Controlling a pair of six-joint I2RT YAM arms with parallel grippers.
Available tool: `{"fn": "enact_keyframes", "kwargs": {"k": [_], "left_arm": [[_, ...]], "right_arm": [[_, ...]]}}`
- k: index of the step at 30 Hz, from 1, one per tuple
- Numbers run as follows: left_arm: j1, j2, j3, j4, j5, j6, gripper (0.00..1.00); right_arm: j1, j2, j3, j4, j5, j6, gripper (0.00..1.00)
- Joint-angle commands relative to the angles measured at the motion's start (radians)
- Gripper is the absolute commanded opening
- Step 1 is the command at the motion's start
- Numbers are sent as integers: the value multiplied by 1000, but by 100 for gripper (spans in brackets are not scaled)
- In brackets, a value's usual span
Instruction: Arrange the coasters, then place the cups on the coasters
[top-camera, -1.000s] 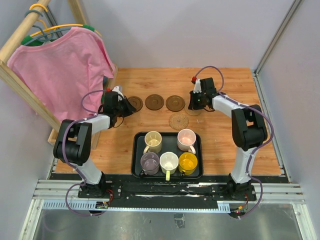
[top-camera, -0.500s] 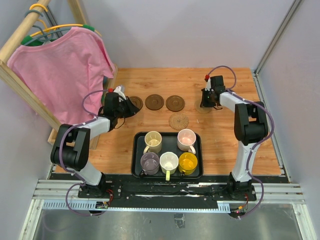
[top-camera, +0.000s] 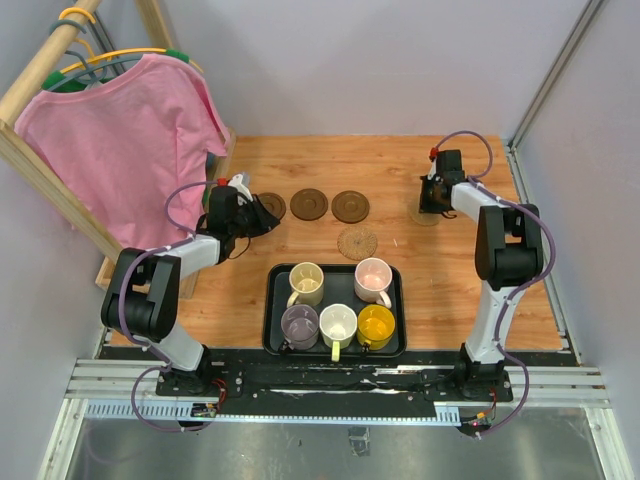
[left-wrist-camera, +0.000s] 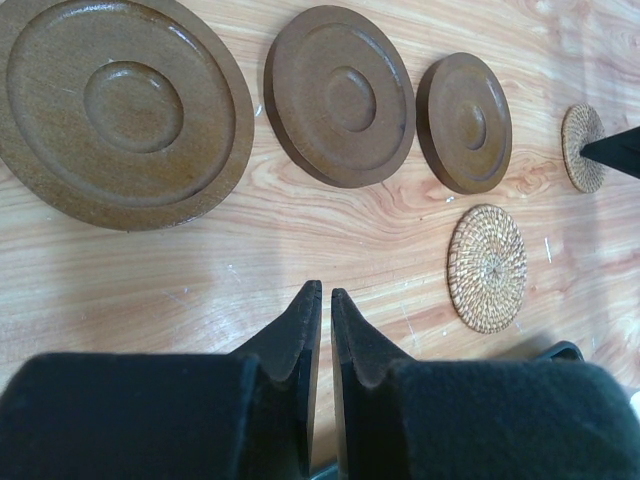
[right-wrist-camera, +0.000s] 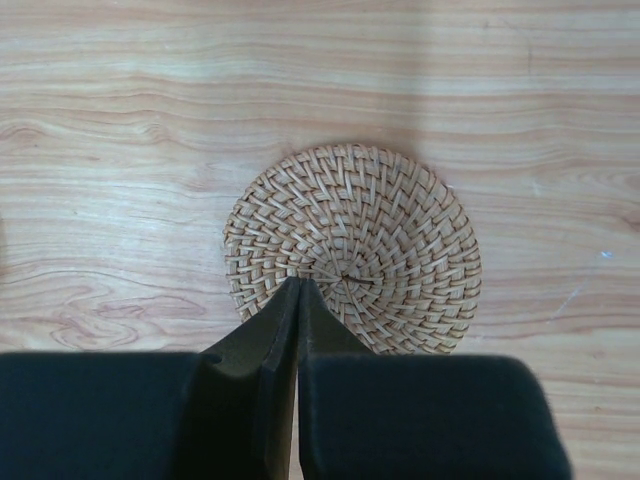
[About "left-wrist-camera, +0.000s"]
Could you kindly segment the woven rattan coaster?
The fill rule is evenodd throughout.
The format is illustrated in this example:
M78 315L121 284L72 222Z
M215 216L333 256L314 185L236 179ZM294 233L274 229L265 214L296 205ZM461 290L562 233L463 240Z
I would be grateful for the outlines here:
M604 126L597 111L589 104L572 105L562 122L562 153L573 186L582 193L594 193L604 182L604 167L582 155L582 149L603 139Z
M502 208L479 204L456 224L448 247L447 285L461 321L481 334L509 327L523 304L524 240Z

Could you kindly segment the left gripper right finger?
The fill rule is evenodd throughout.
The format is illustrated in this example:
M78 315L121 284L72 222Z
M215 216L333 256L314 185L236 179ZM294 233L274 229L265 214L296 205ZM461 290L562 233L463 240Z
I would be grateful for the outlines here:
M419 361L331 299L344 479L635 479L639 422L584 361Z

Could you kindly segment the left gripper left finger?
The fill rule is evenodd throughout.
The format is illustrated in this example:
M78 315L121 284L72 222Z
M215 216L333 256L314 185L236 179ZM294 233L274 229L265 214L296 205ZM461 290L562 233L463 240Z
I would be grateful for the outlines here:
M46 353L1 396L5 479L306 479L321 284L227 354Z

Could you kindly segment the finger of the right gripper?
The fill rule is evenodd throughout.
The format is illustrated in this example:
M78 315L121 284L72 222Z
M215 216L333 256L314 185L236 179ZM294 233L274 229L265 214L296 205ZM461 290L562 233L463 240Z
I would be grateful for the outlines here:
M594 162L640 178L640 127L588 143L580 154Z

